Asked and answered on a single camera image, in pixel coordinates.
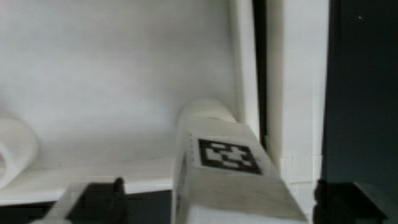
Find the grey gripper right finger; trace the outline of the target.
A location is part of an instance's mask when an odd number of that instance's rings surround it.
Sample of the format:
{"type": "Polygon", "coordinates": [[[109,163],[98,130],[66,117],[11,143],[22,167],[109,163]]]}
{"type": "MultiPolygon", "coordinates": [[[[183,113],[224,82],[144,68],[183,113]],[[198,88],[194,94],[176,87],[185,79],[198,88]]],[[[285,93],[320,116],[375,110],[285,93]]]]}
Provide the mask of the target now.
{"type": "Polygon", "coordinates": [[[398,208],[354,182],[319,181],[313,224],[398,224],[398,208]]]}

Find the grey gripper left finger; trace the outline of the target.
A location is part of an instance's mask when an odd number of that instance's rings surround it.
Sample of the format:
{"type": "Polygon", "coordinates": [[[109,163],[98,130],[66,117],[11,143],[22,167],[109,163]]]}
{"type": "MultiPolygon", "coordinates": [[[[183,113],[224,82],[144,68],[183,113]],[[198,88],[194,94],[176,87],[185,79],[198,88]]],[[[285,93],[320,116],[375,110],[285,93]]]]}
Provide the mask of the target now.
{"type": "Polygon", "coordinates": [[[73,184],[32,224],[127,224],[125,180],[73,184]]]}

